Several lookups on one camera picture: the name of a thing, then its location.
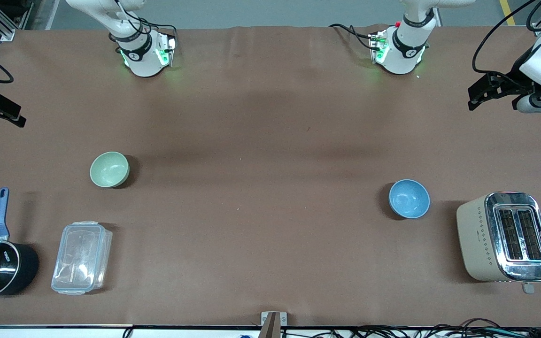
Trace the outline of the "green bowl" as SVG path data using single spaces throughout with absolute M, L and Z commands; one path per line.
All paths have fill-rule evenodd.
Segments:
M 90 180 L 101 188 L 116 188 L 129 177 L 130 165 L 127 157 L 119 152 L 105 152 L 92 162 Z

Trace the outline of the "blue bowl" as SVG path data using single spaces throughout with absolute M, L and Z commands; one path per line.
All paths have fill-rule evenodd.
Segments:
M 412 179 L 402 179 L 389 188 L 388 203 L 398 216 L 414 220 L 427 214 L 431 199 L 423 184 Z

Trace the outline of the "base connector box green light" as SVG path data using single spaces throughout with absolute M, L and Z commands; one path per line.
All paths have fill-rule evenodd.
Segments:
M 177 46 L 177 39 L 174 35 L 158 32 L 156 53 L 163 67 L 171 67 L 174 52 Z
M 382 30 L 368 35 L 370 56 L 374 64 L 383 65 L 386 54 L 389 51 L 387 30 Z

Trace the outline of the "beige chrome toaster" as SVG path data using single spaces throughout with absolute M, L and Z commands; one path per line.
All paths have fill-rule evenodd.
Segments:
M 524 192 L 496 191 L 457 208 L 464 267 L 481 282 L 541 283 L 541 209 Z

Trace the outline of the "clear plastic lidded container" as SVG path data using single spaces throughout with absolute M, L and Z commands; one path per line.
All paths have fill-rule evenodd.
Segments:
M 64 227 L 52 275 L 52 290 L 83 295 L 103 286 L 113 233 L 96 221 Z

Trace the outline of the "brown table mat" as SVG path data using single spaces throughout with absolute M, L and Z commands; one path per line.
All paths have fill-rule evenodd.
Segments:
M 541 114 L 511 99 L 469 111 L 486 27 L 442 27 L 413 73 L 373 65 L 331 28 L 184 30 L 171 69 L 123 66 L 107 33 L 23 31 L 0 45 L 0 187 L 11 239 L 39 272 L 0 297 L 0 324 L 435 325 L 484 317 L 541 326 L 541 283 L 482 283 L 464 269 L 457 208 L 522 191 L 541 208 Z M 124 184 L 90 180 L 119 152 Z M 425 186 L 414 220 L 392 184 Z M 52 290 L 64 227 L 111 231 L 100 289 Z

